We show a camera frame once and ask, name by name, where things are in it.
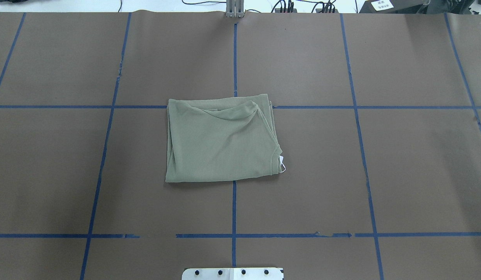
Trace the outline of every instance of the olive green t-shirt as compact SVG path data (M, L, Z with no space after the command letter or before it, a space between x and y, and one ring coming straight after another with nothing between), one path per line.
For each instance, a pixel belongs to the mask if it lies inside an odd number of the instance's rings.
M267 94L168 101L166 182L213 182L281 172Z

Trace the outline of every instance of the blue tape line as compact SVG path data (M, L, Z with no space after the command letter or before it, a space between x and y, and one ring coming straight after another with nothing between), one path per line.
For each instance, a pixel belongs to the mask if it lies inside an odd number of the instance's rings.
M86 238L87 234L0 233L0 238Z
M233 234L176 234L177 238L231 238ZM236 238L350 238L350 233L335 233L331 236L315 233L236 233Z
M433 110L464 110L473 109L472 106L363 106L358 109L433 109ZM166 105L0 105L3 109L166 109ZM347 105L283 105L273 106L274 109L353 109Z
M471 106L357 106L358 109L436 109L436 110L460 110L471 109Z
M234 97L237 97L237 23L234 24Z
M353 106L273 106L274 109L352 109Z
M0 105L3 109L111 109L111 105Z
M335 233L331 236L315 233L245 233L237 234L238 238L350 238L350 233Z
M24 18L26 17L26 13L23 13L23 16L21 17L20 25L18 26L18 30L16 31L16 35L14 36L13 43L11 45L11 48L9 49L9 53L7 54L6 62L4 63L4 67L2 68L2 72L0 73L0 85L2 84L2 79L4 78L4 74L6 74L6 69L9 64L9 60L11 59L11 55L13 54L14 47L16 45L16 41L18 41L18 37L20 35L21 28L24 23Z
M232 182L232 267L237 265L237 182Z
M92 234L90 238L140 238L135 234Z
M177 238L232 238L230 233L176 234Z
M128 14L128 19L127 19L127 28L125 30L125 39L123 39L123 48L121 51L121 60L120 60L120 69L118 70L118 77L116 78L116 84L115 84L115 90L113 94L113 103L112 103L112 108L111 112L109 113L109 122L108 122L108 129L106 131L106 138L104 140L104 149L102 150L102 159L101 159L101 166L99 167L99 176L97 179L97 186L95 188L95 196L94 196L94 204L92 206L92 214L90 216L90 224L88 227L88 234L89 236L87 237L87 243L85 245L85 254L84 254L84 262L82 263L82 268L80 272L80 280L84 280L85 278L85 269L87 266L87 259L88 259L88 252L90 250L90 235L92 234L93 228L94 228L94 220L95 220L95 212L97 210L97 201L99 200L99 192L101 189L101 181L102 181L102 170L104 168L104 163L106 161L106 152L107 152L107 147L108 147L108 140L109 140L109 131L111 131L111 124L113 122L113 115L114 115L114 106L116 104L116 97L118 96L118 88L120 85L120 77L121 77L121 70L123 68L123 60L125 58L125 49L127 45L127 39L128 39L128 31L130 29L130 20L132 18L132 13Z
M358 130L358 140L360 143L360 151L361 151L361 161L363 163L363 169L365 170L365 177L366 177L366 187L368 190L368 206L370 208L370 218L372 220L372 229L374 233L377 233L377 225L375 223L375 214L373 210L373 202L372 202L372 191L370 190L370 180L368 177L368 168L366 165L366 158L365 158L365 149L363 148L363 137L361 136L361 127L359 122L359 115L358 115L358 106L356 103L356 95L354 92L354 83L353 83L353 76L351 75L351 63L349 61L349 50L347 48L347 39L346 39L346 30L344 25L344 17L342 14L340 16L340 26L342 29L342 39L344 42L344 51L346 54L346 63L347 63L347 73L349 75L349 86L351 87L351 96L353 99L353 106L354 106L354 118L356 119L356 129ZM379 247L379 238L374 237L375 241L375 253L377 255L377 265L379 268L379 276L381 280L384 280L384 271L382 269L382 257L380 255L380 247Z
M448 28L448 34L450 35L451 47L453 48L453 53L455 55L455 58L457 59L457 64L460 69L463 83L465 84L465 88L467 90L468 98L470 99L472 109L474 110L475 119L477 120L477 126L479 126L479 131L481 132L481 119L479 118L479 113L477 113L477 109L475 108L474 98L472 97L472 92L470 92L470 87L468 86L467 78L465 76L465 71L463 71L463 67L460 62L460 57L458 56L457 47L455 46L455 42L453 40L453 34L451 33L450 21L448 19L447 13L444 13L444 20L446 21L446 27Z
M116 105L115 109L166 109L166 105Z
M406 232L406 233L356 233L355 237L436 237L481 236L481 232Z
M0 233L0 238L88 238L89 234ZM90 238L140 238L134 234L92 234Z

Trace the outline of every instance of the white floor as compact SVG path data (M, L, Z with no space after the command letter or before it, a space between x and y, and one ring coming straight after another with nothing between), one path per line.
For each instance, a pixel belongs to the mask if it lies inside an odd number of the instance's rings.
M202 2L204 0L186 0L186 2ZM277 0L245 0L245 9L256 9L270 12ZM357 0L358 9L365 0ZM472 5L472 10L481 14L481 5ZM311 12L312 3L296 0L294 7L298 12ZM354 0L337 0L334 4L341 13L355 13ZM120 7L120 0L29 0L23 3L0 3L0 11L32 11L32 12L115 12ZM140 9L148 11L224 11L225 4L184 5L181 0L123 0L122 11L130 12Z

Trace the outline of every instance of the metal bracket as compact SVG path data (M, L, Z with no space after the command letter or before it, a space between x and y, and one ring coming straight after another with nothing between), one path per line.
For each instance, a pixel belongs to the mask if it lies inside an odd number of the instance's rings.
M186 269L182 280L283 280L281 268Z
M227 0L227 18L244 17L244 0Z

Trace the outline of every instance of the white tag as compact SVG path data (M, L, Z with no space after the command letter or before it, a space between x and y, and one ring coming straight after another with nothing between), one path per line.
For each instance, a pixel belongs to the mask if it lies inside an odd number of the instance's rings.
M283 157L283 156L280 156L280 165L281 165L282 167L284 167L284 170L282 170L282 171L279 172L279 173L284 173L285 170L287 170L287 169L285 168L285 165L284 165L284 157Z
M382 10L394 8L394 6L391 4L391 1L389 0L379 0L379 1L372 2L371 4L376 11L382 11Z

